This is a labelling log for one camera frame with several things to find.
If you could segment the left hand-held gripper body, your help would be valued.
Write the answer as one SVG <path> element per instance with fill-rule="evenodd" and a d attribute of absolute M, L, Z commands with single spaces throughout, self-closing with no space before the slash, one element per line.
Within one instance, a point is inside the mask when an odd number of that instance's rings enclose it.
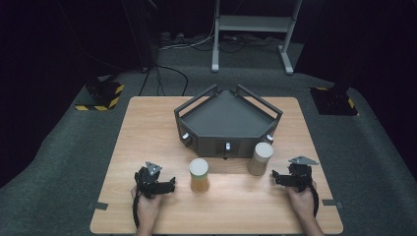
<path fill-rule="evenodd" d="M 152 199 L 155 195 L 163 194 L 163 185 L 158 182 L 161 169 L 161 166 L 147 161 L 146 165 L 135 173 L 137 196 L 143 194 L 146 198 Z"/>

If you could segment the black corner rack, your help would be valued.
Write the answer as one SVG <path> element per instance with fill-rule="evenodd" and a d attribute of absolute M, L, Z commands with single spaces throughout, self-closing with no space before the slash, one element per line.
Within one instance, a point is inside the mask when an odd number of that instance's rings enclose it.
<path fill-rule="evenodd" d="M 174 116 L 179 140 L 198 156 L 249 158 L 258 143 L 271 144 L 266 136 L 273 137 L 282 111 L 241 85 L 213 85 L 175 108 Z M 182 140 L 185 133 L 189 140 Z"/>

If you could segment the grey jar with cream lid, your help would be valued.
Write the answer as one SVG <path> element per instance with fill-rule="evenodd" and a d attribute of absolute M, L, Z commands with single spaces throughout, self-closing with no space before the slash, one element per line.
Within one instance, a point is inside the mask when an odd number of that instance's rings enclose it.
<path fill-rule="evenodd" d="M 273 155 L 273 148 L 268 143 L 258 143 L 255 146 L 253 156 L 248 162 L 248 171 L 255 176 L 261 176 L 266 173 L 268 161 Z"/>

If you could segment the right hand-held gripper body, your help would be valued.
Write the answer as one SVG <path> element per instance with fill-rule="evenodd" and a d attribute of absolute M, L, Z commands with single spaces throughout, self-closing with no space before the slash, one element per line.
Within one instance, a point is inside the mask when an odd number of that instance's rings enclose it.
<path fill-rule="evenodd" d="M 303 192 L 307 188 L 314 190 L 312 166 L 319 165 L 316 160 L 313 160 L 304 155 L 293 157 L 289 159 L 290 165 L 288 167 L 290 176 L 294 178 L 294 187 L 299 193 Z"/>

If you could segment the orange jar with white lid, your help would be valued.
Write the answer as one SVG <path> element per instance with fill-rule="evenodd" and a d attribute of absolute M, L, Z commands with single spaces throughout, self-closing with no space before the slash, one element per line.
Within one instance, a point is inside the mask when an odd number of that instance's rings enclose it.
<path fill-rule="evenodd" d="M 189 166 L 191 174 L 191 189 L 203 193 L 209 189 L 209 164 L 202 158 L 195 158 Z"/>

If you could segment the yellow black striped base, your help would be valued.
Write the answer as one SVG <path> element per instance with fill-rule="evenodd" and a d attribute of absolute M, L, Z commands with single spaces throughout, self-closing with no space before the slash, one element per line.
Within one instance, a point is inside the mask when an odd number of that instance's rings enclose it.
<path fill-rule="evenodd" d="M 358 110 L 346 93 L 336 93 L 330 88 L 309 88 L 316 108 L 321 115 L 356 116 Z"/>
<path fill-rule="evenodd" d="M 113 109 L 119 101 L 124 86 L 108 79 L 93 78 L 81 89 L 74 100 L 79 111 L 106 111 Z"/>

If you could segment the person's right hand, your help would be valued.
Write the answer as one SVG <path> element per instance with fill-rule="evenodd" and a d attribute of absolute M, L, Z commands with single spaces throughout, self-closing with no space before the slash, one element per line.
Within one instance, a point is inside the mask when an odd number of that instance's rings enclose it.
<path fill-rule="evenodd" d="M 313 221 L 314 216 L 314 197 L 310 187 L 302 192 L 297 192 L 294 187 L 286 187 L 293 210 L 300 221 Z"/>

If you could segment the person's left hand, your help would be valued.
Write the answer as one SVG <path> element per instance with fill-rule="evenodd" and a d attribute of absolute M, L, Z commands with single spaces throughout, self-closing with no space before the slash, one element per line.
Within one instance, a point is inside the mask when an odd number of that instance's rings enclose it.
<path fill-rule="evenodd" d="M 153 199 L 148 199 L 143 197 L 142 194 L 137 196 L 136 190 L 136 187 L 131 190 L 131 195 L 134 201 L 134 217 L 137 219 L 139 226 L 141 224 L 153 226 L 159 213 L 162 196 L 156 195 Z"/>

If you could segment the grey metal stand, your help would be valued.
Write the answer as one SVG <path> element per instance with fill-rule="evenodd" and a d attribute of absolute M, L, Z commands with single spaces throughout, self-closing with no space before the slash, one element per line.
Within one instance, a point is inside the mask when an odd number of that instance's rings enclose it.
<path fill-rule="evenodd" d="M 211 70 L 214 73 L 219 70 L 219 33 L 221 31 L 284 32 L 284 41 L 277 47 L 277 50 L 286 74 L 292 75 L 294 69 L 288 57 L 287 49 L 297 23 L 302 2 L 303 0 L 296 0 L 290 17 L 258 17 L 221 15 L 220 0 L 215 0 Z"/>

